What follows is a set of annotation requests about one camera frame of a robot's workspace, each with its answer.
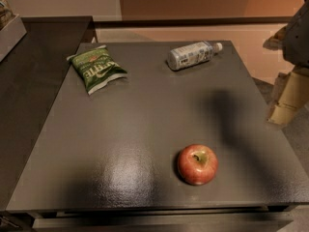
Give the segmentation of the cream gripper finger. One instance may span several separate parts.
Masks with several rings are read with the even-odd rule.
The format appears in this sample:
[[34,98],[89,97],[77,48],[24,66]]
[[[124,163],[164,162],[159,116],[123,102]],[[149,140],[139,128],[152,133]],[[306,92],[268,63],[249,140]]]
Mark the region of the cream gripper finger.
[[296,115],[296,111],[286,106],[280,106],[279,104],[272,104],[269,108],[267,115],[267,121],[279,125],[288,125]]

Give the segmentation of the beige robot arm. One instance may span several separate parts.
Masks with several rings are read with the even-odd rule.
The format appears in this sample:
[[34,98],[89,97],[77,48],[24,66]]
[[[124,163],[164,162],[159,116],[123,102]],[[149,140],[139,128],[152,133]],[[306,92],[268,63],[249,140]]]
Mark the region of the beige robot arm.
[[284,60],[294,65],[291,72],[275,79],[267,113],[269,123],[284,127],[309,102],[309,1],[269,39],[268,46],[280,48]]

